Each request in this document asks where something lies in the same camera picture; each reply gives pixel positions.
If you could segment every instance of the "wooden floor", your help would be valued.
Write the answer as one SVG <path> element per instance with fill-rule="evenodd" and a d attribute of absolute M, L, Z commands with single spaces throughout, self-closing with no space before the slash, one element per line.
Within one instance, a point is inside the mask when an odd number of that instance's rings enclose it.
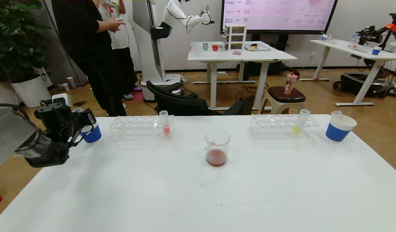
<path fill-rule="evenodd" d="M 345 72 L 356 72 L 356 69 L 332 69 L 323 71 L 321 78 L 329 78 L 330 81 L 305 81 L 296 83 L 296 88 L 304 93 L 307 97 L 307 109 L 312 114 L 330 114 L 334 110 L 342 110 L 345 115 L 351 116 L 357 121 L 357 127 L 354 129 L 363 141 L 373 148 L 381 157 L 384 158 L 393 168 L 396 169 L 396 98 L 387 97 L 385 99 L 365 99 L 375 103 L 375 106 L 360 107 L 336 107 L 337 102 L 353 102 L 355 95 L 333 91 L 332 84 L 340 80 L 340 76 Z M 315 70 L 301 71 L 302 78 L 312 78 Z M 285 75 L 268 76 L 266 83 L 272 86 L 283 86 L 285 84 Z M 210 85 L 193 85 L 193 81 L 205 81 L 204 72 L 186 73 L 188 84 L 185 87 L 205 98 L 207 103 L 210 102 Z M 236 72 L 219 75 L 220 80 L 236 80 Z M 245 84 L 245 87 L 256 86 L 256 84 Z M 217 107 L 229 107 L 236 99 L 242 96 L 242 84 L 223 84 L 217 85 Z M 89 91 L 90 86 L 86 85 L 71 90 L 73 102 L 87 101 L 83 106 L 84 109 L 90 108 L 95 116 L 103 117 L 106 112 L 103 111 L 95 102 Z M 61 91 L 54 89 L 51 94 L 58 94 Z M 244 97 L 250 95 L 244 91 Z M 127 104 L 128 115 L 155 115 L 152 108 L 145 105 L 140 93 L 135 93 L 135 99 L 125 101 Z M 40 120 L 33 116 L 35 109 L 27 109 L 31 115 L 32 121 L 39 127 L 43 128 Z M 28 182 L 39 172 L 39 169 L 30 167 L 21 157 L 10 158 L 0 168 L 0 194 L 3 197 L 0 203 L 0 213 L 16 197 L 16 195 L 28 184 Z"/>

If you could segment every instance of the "hand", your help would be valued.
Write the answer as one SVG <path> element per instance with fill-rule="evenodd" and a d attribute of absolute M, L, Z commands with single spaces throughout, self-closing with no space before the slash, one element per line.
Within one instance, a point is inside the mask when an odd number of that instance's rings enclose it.
<path fill-rule="evenodd" d="M 120 25 L 125 25 L 123 22 L 116 21 L 115 18 L 111 18 L 106 22 L 108 23 L 108 30 L 114 33 L 120 31 L 118 28 Z"/>

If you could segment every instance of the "test tube rack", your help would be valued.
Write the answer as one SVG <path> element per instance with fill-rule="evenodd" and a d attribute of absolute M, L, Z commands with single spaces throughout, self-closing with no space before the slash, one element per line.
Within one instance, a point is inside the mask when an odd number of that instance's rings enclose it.
<path fill-rule="evenodd" d="M 298 114 L 251 115 L 250 131 L 255 140 L 269 139 L 311 139 L 319 123 L 308 116 L 300 133 L 294 132 Z"/>
<path fill-rule="evenodd" d="M 118 116 L 110 129 L 116 141 L 133 140 L 173 140 L 175 127 L 174 117 L 169 116 L 169 134 L 164 134 L 164 126 L 159 116 Z"/>

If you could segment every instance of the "office chair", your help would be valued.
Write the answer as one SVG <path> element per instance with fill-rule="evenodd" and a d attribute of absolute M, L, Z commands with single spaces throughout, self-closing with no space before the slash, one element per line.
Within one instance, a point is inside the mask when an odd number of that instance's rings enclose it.
<path fill-rule="evenodd" d="M 219 113 L 208 109 L 207 102 L 204 99 L 199 99 L 196 94 L 190 94 L 186 97 L 172 94 L 172 91 L 182 88 L 182 83 L 176 83 L 161 89 L 147 81 L 146 86 L 155 95 L 155 100 L 158 103 L 155 110 L 157 112 L 167 110 L 169 114 L 175 116 L 251 115 L 255 98 L 254 95 L 251 95 L 244 100 L 240 99 L 225 113 Z"/>

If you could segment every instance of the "black pants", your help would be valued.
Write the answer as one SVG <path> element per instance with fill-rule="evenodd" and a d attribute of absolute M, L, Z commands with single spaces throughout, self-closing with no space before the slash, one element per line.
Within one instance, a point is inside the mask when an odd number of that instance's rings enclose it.
<path fill-rule="evenodd" d="M 115 64 L 121 82 L 124 84 L 125 94 L 129 94 L 135 87 L 138 77 L 134 70 L 131 51 L 129 47 L 112 50 Z"/>
<path fill-rule="evenodd" d="M 122 104 L 124 88 L 111 60 L 112 53 L 85 62 L 75 61 L 75 63 L 88 77 L 101 108 L 106 110 L 109 116 L 126 116 Z"/>

